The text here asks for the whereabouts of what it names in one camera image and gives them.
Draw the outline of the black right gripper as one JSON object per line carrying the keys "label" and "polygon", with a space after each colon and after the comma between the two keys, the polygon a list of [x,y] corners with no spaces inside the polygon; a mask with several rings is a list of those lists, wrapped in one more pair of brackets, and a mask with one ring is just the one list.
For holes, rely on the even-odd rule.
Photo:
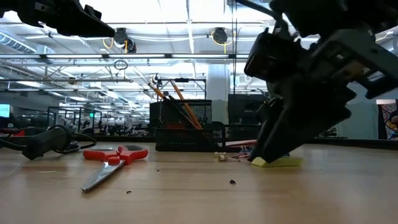
{"label": "black right gripper", "polygon": [[300,77],[274,84],[276,122],[268,136],[257,136],[249,161],[260,157],[272,163],[351,116],[348,103],[358,83],[373,99],[397,88],[397,56],[369,34],[341,29],[308,49],[295,40]]}

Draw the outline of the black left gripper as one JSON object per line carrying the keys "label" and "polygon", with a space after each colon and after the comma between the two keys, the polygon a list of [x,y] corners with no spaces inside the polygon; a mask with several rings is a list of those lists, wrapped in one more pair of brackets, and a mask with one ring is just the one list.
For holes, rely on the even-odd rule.
{"label": "black left gripper", "polygon": [[59,34],[80,37],[114,37],[115,31],[101,20],[102,13],[78,0],[1,0],[1,18],[17,13],[30,26],[57,28]]}

